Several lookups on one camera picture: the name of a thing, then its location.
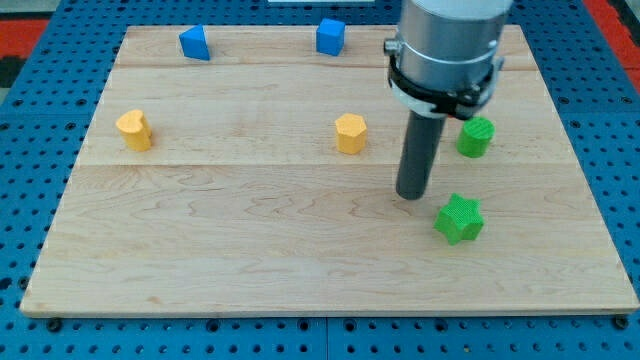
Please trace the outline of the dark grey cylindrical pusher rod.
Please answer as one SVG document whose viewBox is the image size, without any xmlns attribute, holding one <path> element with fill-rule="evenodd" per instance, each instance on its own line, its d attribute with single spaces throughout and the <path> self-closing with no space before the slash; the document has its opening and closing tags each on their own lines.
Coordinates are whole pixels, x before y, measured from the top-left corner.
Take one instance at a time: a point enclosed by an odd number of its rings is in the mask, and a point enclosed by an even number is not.
<svg viewBox="0 0 640 360">
<path fill-rule="evenodd" d="M 396 177 L 396 193 L 406 200 L 423 197 L 446 118 L 428 118 L 411 112 Z"/>
</svg>

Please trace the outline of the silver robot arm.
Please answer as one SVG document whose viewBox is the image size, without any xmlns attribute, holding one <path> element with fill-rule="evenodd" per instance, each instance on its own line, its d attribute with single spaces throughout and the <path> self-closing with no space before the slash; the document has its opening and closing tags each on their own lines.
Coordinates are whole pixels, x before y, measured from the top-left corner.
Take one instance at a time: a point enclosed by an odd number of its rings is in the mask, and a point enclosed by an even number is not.
<svg viewBox="0 0 640 360">
<path fill-rule="evenodd" d="M 396 34 L 384 41 L 388 83 L 409 110 L 396 193 L 426 190 L 448 117 L 472 118 L 492 98 L 497 54 L 512 0 L 406 0 Z"/>
</svg>

